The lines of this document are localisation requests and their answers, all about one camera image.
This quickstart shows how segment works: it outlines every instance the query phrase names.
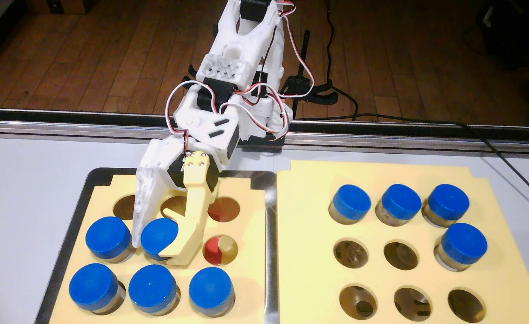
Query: yellow foam insert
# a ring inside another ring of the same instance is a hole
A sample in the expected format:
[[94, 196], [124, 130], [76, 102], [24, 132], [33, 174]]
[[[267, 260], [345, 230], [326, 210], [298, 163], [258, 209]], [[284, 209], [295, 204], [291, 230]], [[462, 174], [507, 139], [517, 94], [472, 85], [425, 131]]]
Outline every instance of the yellow foam insert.
[[[263, 323], [265, 305], [265, 192], [251, 190], [250, 179], [221, 178], [219, 197], [230, 197], [240, 205], [240, 213], [234, 220], [219, 223], [209, 218], [203, 235], [203, 244], [216, 235], [228, 235], [239, 247], [237, 257], [230, 264], [219, 266], [231, 277], [235, 289], [236, 301], [232, 310], [219, 318], [209, 318], [197, 312], [189, 299], [189, 283], [200, 269], [211, 265], [202, 254], [202, 246], [187, 266], [169, 266], [181, 289], [181, 301], [172, 313], [155, 317], [143, 313], [131, 302], [129, 295], [122, 306], [108, 315], [95, 315], [84, 311], [74, 304], [69, 296], [69, 283], [74, 273], [89, 263], [100, 262], [108, 266], [118, 280], [128, 289], [131, 277], [138, 269], [157, 263], [147, 258], [142, 248], [127, 261], [110, 264], [96, 258], [85, 244], [85, 235], [89, 226], [99, 218], [112, 216], [113, 206], [121, 198], [134, 195], [136, 177], [134, 175], [115, 175], [110, 186], [96, 186], [88, 204], [85, 217], [74, 244], [67, 271], [52, 311], [52, 324], [129, 324], [129, 323]], [[179, 191], [170, 191], [166, 197], [183, 195]], [[162, 217], [160, 210], [156, 218]], [[132, 228], [132, 221], [124, 221]]]
[[[460, 221], [484, 233], [486, 254], [463, 272], [448, 271], [433, 255], [445, 229], [430, 225], [420, 212], [399, 227], [382, 223], [375, 206], [395, 183], [411, 187], [423, 201], [438, 184], [461, 188], [471, 205]], [[362, 188], [372, 202], [368, 214], [353, 225], [341, 225], [328, 214], [333, 195], [345, 184]], [[413, 323], [395, 307], [395, 292], [403, 287], [427, 297], [431, 313], [426, 323], [465, 323], [448, 304], [454, 289], [469, 291], [481, 301], [486, 311], [481, 323], [529, 323], [527, 269], [489, 181], [474, 178], [468, 168], [292, 161], [290, 171], [278, 172], [277, 186], [281, 323], [358, 323], [340, 306], [339, 294], [350, 285], [367, 289], [376, 299], [367, 323]], [[361, 268], [346, 268], [334, 256], [333, 247], [347, 238], [368, 252]], [[418, 255], [417, 267], [393, 267], [384, 255], [389, 242], [411, 247]]]

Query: white 3d-printed robot arm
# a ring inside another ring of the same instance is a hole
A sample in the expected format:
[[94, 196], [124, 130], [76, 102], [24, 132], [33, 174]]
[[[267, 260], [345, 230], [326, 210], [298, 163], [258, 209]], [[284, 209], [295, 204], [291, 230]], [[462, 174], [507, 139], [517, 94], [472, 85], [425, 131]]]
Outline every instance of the white 3d-printed robot arm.
[[[294, 7], [290, 1], [227, 2], [218, 22], [218, 34], [196, 73], [196, 81], [179, 85], [195, 83], [174, 113], [178, 130], [169, 124], [172, 135], [152, 140], [137, 169], [134, 247], [141, 245], [142, 229], [155, 217], [166, 191], [186, 190], [182, 179], [188, 152], [209, 155], [213, 169], [208, 173], [216, 172], [218, 177], [239, 139], [263, 138], [267, 132], [279, 138], [288, 131], [292, 110], [277, 93], [283, 74], [282, 19], [292, 12], [282, 12], [286, 4]], [[167, 122], [171, 96], [167, 100]], [[212, 191], [214, 184], [209, 183], [209, 187]]]

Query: empty hole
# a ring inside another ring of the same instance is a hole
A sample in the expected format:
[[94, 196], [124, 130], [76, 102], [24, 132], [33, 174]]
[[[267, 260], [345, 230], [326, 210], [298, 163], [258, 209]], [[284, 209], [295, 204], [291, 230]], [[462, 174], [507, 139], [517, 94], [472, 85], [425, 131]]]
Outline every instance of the empty hole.
[[428, 298], [412, 288], [401, 288], [395, 292], [396, 309], [404, 317], [414, 322], [422, 322], [430, 316]]
[[369, 260], [366, 249], [354, 241], [340, 241], [333, 249], [336, 260], [347, 268], [360, 268]]
[[217, 235], [206, 241], [202, 254], [212, 265], [227, 265], [239, 254], [239, 246], [232, 237]]
[[163, 214], [163, 217], [168, 217], [167, 214], [165, 214], [164, 209], [168, 208], [175, 213], [184, 216], [184, 212], [187, 207], [187, 197], [185, 196], [172, 196], [164, 201], [162, 205], [160, 205], [160, 213]]
[[418, 265], [417, 254], [401, 242], [390, 242], [385, 245], [384, 257], [396, 269], [411, 270]]
[[376, 312], [375, 297], [359, 286], [346, 287], [339, 295], [340, 306], [345, 313], [357, 320], [368, 320]]
[[229, 197], [221, 197], [209, 205], [209, 216], [219, 222], [232, 221], [240, 213], [240, 206], [236, 200]]
[[134, 195], [129, 195], [121, 198], [115, 206], [112, 208], [112, 213], [114, 216], [122, 220], [131, 220], [133, 219], [133, 210], [134, 210]]
[[449, 292], [448, 305], [458, 318], [468, 323], [478, 323], [486, 315], [482, 302], [466, 290], [455, 289]]

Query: robotic arm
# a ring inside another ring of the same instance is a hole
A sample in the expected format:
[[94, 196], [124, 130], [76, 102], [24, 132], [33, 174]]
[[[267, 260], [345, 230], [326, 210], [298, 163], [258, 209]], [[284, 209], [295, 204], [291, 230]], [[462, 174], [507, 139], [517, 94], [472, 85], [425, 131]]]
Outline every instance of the robotic arm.
[[[291, 9], [282, 11], [287, 5]], [[216, 197], [219, 174], [228, 165], [239, 139], [263, 138], [267, 133], [278, 139], [286, 134], [293, 116], [281, 98], [302, 97], [308, 92], [278, 94], [283, 75], [283, 18], [297, 58], [314, 84], [290, 32], [287, 16], [294, 10], [290, 1], [227, 2], [218, 22], [218, 34], [196, 80], [179, 84], [169, 95], [165, 115], [171, 135], [151, 140], [137, 169], [134, 247], [141, 245], [142, 229], [157, 214], [167, 190], [188, 191], [187, 217], [166, 211], [178, 223], [179, 233], [174, 243], [159, 254], [171, 257], [169, 264], [188, 264], [202, 243], [207, 207]], [[178, 126], [175, 130], [170, 124], [168, 104], [185, 84], [194, 85], [174, 113]]]

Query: red and white wire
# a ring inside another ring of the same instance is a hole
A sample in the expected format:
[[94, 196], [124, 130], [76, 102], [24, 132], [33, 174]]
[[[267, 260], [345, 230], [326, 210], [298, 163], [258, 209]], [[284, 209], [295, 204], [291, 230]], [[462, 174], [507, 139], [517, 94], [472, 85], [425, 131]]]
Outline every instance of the red and white wire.
[[191, 83], [194, 83], [194, 84], [198, 84], [198, 85], [201, 85], [202, 87], [204, 87], [205, 89], [207, 89], [210, 93], [211, 93], [211, 108], [213, 109], [213, 112], [215, 114], [217, 114], [217, 107], [216, 107], [216, 96], [214, 95], [214, 91], [211, 89], [210, 86], [206, 85], [206, 84], [203, 84], [202, 82], [200, 81], [197, 81], [197, 80], [189, 80], [189, 81], [185, 81], [179, 85], [177, 85], [171, 92], [171, 94], [168, 95], [168, 99], [167, 99], [167, 104], [164, 106], [164, 119], [165, 121], [167, 122], [167, 126], [168, 126], [168, 129], [171, 131], [172, 134], [174, 135], [179, 135], [179, 134], [184, 134], [185, 130], [175, 130], [174, 128], [172, 128], [172, 125], [171, 125], [171, 119], [170, 119], [170, 116], [168, 114], [168, 104], [171, 102], [171, 98], [172, 96], [175, 94], [175, 92], [183, 85], [185, 84], [191, 84]]
[[[276, 92], [276, 90], [275, 90], [272, 86], [270, 86], [270, 85], [268, 85], [268, 84], [266, 84], [266, 83], [263, 83], [263, 82], [258, 82], [258, 83], [255, 83], [254, 85], [251, 85], [251, 86], [250, 86], [248, 89], [246, 89], [246, 90], [243, 90], [243, 91], [235, 91], [235, 93], [236, 93], [236, 94], [244, 94], [244, 93], [247, 93], [247, 92], [251, 92], [251, 91], [252, 91], [255, 87], [257, 87], [257, 86], [265, 86], [265, 87], [267, 87], [267, 88], [272, 92], [272, 93], [268, 93], [268, 94], [271, 95], [271, 96], [275, 99], [276, 103], [277, 103], [278, 106], [279, 106], [279, 109], [281, 110], [281, 116], [282, 116], [282, 128], [281, 128], [280, 130], [270, 129], [270, 128], [266, 127], [265, 125], [262, 125], [259, 121], [256, 120], [256, 118], [253, 116], [253, 114], [251, 114], [251, 112], [250, 112], [246, 107], [244, 107], [244, 106], [242, 106], [242, 105], [239, 105], [239, 104], [236, 104], [236, 103], [234, 103], [234, 106], [236, 106], [236, 107], [240, 107], [240, 108], [242, 108], [243, 110], [245, 110], [245, 112], [247, 113], [247, 115], [249, 116], [249, 118], [251, 118], [251, 120], [252, 120], [252, 121], [253, 121], [253, 122], [254, 122], [254, 123], [260, 128], [260, 129], [262, 129], [262, 130], [264, 130], [264, 131], [268, 131], [269, 133], [273, 133], [273, 134], [282, 133], [282, 132], [284, 131], [283, 134], [282, 134], [281, 136], [277, 137], [277, 139], [278, 139], [278, 138], [281, 138], [281, 137], [283, 137], [284, 135], [286, 135], [287, 132], [288, 132], [288, 130], [289, 130], [289, 128], [288, 128], [289, 121], [288, 121], [288, 116], [287, 116], [287, 114], [286, 114], [285, 107], [284, 107], [284, 105], [282, 104], [282, 100], [281, 100], [281, 98], [280, 98], [278, 92]], [[227, 106], [228, 104], [233, 104], [233, 103], [224, 103], [224, 104], [221, 105], [221, 107], [219, 107], [219, 110], [221, 111], [222, 108], [223, 108], [224, 106]]]
[[306, 93], [302, 94], [302, 95], [301, 94], [300, 95], [279, 94], [279, 96], [281, 96], [282, 98], [301, 98], [301, 97], [308, 96], [308, 94], [311, 93], [312, 87], [315, 85], [315, 77], [312, 75], [311, 69], [309, 69], [308, 65], [306, 65], [306, 63], [304, 62], [303, 58], [298, 53], [297, 45], [294, 42], [293, 31], [290, 29], [289, 17], [287, 17], [287, 15], [289, 15], [290, 13], [292, 13], [292, 10], [289, 11], [288, 13], [286, 13], [286, 14], [282, 14], [281, 17], [286, 20], [286, 29], [289, 32], [290, 43], [293, 46], [294, 54], [297, 56], [298, 61], [303, 65], [304, 70], [306, 71], [308, 76], [311, 78], [311, 86], [308, 89], [308, 91]]
[[276, 3], [278, 5], [286, 5], [286, 6], [291, 6], [292, 7], [289, 11], [280, 11], [279, 10], [279, 13], [281, 14], [281, 17], [290, 15], [295, 10], [297, 10], [297, 7], [294, 5], [294, 2], [292, 2], [292, 1], [277, 1]]
[[254, 124], [257, 125], [257, 127], [259, 127], [260, 129], [262, 129], [262, 130], [264, 130], [264, 131], [268, 131], [269, 133], [273, 133], [273, 134], [278, 134], [278, 133], [282, 133], [282, 132], [283, 132], [283, 135], [281, 135], [280, 137], [282, 137], [282, 136], [284, 136], [284, 135], [286, 134], [286, 131], [285, 131], [285, 128], [287, 128], [286, 125], [284, 125], [284, 126], [282, 127], [282, 129], [280, 129], [280, 130], [270, 129], [270, 128], [266, 127], [265, 125], [261, 124], [261, 122], [258, 121], [258, 120], [254, 117], [254, 115], [251, 114], [251, 112], [248, 111], [248, 109], [247, 109], [246, 107], [244, 107], [243, 105], [241, 105], [241, 104], [227, 102], [227, 103], [223, 103], [223, 104], [221, 105], [221, 107], [219, 107], [219, 109], [221, 110], [221, 109], [223, 109], [225, 106], [235, 106], [235, 107], [238, 107], [238, 108], [243, 109], [243, 110], [247, 113], [248, 117], [254, 122]]

